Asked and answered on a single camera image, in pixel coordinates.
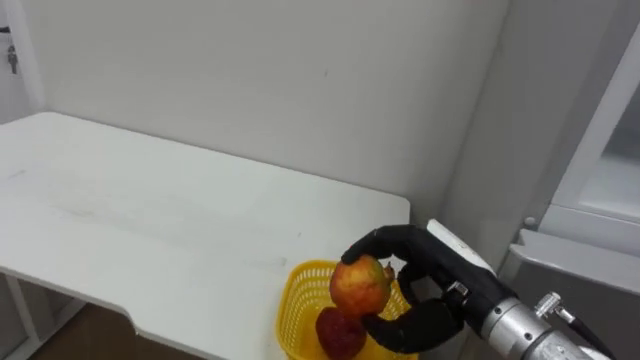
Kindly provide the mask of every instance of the white cabinet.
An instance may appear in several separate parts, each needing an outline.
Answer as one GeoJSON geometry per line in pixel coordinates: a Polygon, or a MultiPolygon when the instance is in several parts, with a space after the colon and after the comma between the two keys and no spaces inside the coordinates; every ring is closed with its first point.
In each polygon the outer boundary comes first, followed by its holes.
{"type": "Polygon", "coordinates": [[[640,34],[636,31],[540,231],[640,256],[640,34]]]}

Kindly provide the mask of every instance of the white wall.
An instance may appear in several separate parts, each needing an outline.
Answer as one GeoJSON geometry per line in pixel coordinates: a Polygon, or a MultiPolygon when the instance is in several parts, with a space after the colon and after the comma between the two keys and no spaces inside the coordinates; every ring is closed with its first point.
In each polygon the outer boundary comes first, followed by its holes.
{"type": "Polygon", "coordinates": [[[23,0],[46,107],[433,215],[508,0],[23,0]]]}

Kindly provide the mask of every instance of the cable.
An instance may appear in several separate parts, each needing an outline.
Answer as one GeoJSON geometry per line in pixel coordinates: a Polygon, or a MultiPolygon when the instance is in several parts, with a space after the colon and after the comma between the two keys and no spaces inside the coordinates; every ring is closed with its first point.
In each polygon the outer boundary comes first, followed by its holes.
{"type": "Polygon", "coordinates": [[[603,355],[611,360],[616,360],[611,350],[609,350],[609,348],[602,342],[602,340],[600,340],[598,336],[596,336],[596,334],[594,334],[593,331],[591,331],[591,329],[589,329],[587,325],[585,325],[585,323],[583,323],[580,319],[573,319],[573,321],[569,323],[569,327],[578,335],[582,336],[582,338],[585,339],[589,344],[593,345],[593,347],[595,347],[596,350],[600,351],[603,355]]]}

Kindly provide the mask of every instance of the white table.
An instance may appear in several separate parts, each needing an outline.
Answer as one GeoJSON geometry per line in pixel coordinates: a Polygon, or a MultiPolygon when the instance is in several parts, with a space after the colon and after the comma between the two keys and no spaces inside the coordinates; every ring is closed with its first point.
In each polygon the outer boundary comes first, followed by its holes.
{"type": "Polygon", "coordinates": [[[54,113],[0,126],[0,156],[0,271],[206,358],[282,356],[288,272],[409,219],[397,196],[54,113]]]}

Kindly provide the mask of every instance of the door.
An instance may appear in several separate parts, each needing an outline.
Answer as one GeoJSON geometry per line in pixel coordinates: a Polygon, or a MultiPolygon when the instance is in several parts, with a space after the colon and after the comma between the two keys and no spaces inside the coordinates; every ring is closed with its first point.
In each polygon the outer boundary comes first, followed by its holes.
{"type": "MultiPolygon", "coordinates": [[[[8,26],[8,23],[4,2],[0,2],[0,27],[8,26]]],[[[7,50],[11,45],[11,35],[0,34],[0,124],[31,114],[20,67],[18,73],[13,74],[7,61],[7,50]]]]}

